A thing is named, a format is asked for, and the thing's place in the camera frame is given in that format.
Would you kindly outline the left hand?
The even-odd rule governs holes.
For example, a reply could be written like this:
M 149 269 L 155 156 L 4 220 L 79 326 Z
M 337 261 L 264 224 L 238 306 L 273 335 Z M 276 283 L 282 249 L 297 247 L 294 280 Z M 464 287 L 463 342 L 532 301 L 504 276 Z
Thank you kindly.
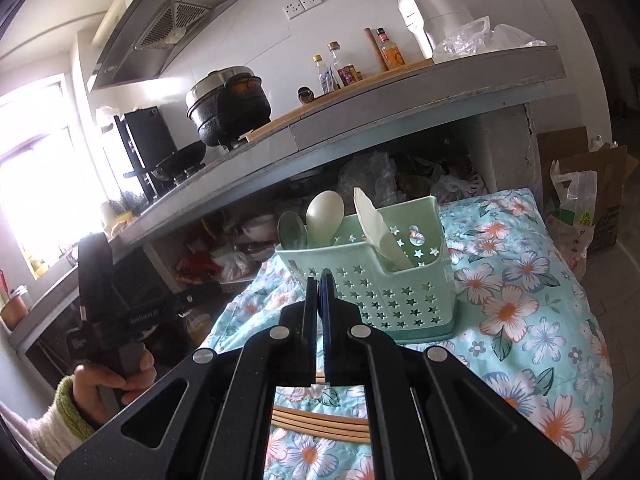
M 80 364 L 73 374 L 72 396 L 80 414 L 94 426 L 104 425 L 110 418 L 100 396 L 100 388 L 122 390 L 122 403 L 130 404 L 155 382 L 154 358 L 143 349 L 139 371 L 125 379 L 109 368 L 94 363 Z

